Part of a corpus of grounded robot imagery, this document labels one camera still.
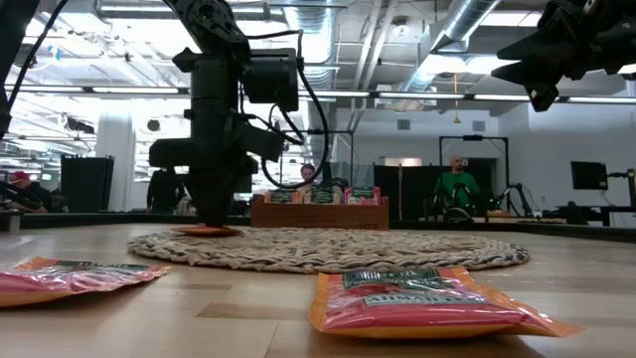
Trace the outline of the black wall monitor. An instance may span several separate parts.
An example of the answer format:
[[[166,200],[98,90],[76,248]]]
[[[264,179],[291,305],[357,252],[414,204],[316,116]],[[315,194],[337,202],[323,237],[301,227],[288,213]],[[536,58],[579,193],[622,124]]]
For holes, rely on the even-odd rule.
[[[574,190],[606,191],[606,165],[601,162],[571,161],[570,171]]]

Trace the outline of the black aluminium table frame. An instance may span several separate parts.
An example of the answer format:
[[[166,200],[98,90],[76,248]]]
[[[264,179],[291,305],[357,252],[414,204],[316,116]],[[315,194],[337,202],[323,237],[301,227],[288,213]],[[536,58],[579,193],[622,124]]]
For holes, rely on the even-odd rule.
[[[51,229],[118,224],[196,225],[194,216],[147,214],[22,214],[21,229]],[[636,229],[536,223],[445,223],[389,221],[388,230],[524,233],[636,245]]]

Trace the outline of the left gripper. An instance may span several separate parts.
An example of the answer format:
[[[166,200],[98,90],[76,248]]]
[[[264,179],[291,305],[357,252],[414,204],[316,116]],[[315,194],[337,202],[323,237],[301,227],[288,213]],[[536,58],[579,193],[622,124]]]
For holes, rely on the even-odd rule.
[[[257,164],[248,153],[256,152],[257,128],[248,122],[231,120],[212,133],[196,132],[187,138],[162,138],[149,149],[154,167],[186,166],[188,191],[197,215],[208,227],[222,227],[233,194],[248,190],[248,175]]]

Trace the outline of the person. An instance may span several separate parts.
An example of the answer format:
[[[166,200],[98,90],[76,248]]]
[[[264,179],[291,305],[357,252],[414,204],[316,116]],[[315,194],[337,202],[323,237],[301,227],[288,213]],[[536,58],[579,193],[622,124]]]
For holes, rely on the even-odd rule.
[[[314,175],[316,173],[316,169],[312,164],[306,163],[303,164],[300,169],[302,183],[303,186],[298,188],[299,192],[307,193],[310,192],[315,184]]]
[[[146,195],[149,214],[173,215],[185,196],[185,187],[174,168],[160,168],[153,172]]]
[[[433,190],[433,209],[443,222],[470,223],[477,213],[480,189],[476,179],[463,168],[458,155],[450,157],[450,170],[443,172]]]
[[[24,171],[16,171],[6,181],[0,181],[0,199],[8,209],[25,213],[52,211],[52,194]]]

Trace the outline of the wooden compartment tray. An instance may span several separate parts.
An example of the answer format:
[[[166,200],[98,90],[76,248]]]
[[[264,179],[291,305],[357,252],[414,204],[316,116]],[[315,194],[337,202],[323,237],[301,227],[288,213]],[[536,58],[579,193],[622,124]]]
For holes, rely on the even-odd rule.
[[[389,198],[380,205],[281,204],[254,201],[250,225],[255,228],[320,228],[386,231]]]

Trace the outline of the black partition panel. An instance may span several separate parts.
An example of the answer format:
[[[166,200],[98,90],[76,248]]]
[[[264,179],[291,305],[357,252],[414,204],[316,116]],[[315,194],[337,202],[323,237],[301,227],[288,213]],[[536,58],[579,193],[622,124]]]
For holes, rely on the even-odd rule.
[[[108,209],[114,158],[61,159],[61,191],[71,213],[98,213]]]
[[[439,170],[433,166],[374,166],[374,183],[389,198],[391,221],[418,221],[432,202]]]

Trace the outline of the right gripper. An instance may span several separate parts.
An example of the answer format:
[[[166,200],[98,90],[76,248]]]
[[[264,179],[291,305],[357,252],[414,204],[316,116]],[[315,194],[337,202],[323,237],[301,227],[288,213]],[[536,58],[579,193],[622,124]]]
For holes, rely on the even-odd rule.
[[[586,52],[594,21],[604,0],[549,0],[536,33],[499,50],[500,60],[519,60],[499,67],[491,76],[520,86],[529,86],[535,111],[546,111],[557,99],[557,83],[575,72],[572,62]]]

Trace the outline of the round woven placemat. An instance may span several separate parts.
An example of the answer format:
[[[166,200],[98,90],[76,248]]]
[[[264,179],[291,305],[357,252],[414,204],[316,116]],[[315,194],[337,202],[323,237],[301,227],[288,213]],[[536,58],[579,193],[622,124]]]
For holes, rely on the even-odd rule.
[[[523,265],[531,255],[516,244],[481,236],[344,229],[242,229],[204,238],[176,231],[137,236],[128,250],[190,266],[303,274]]]

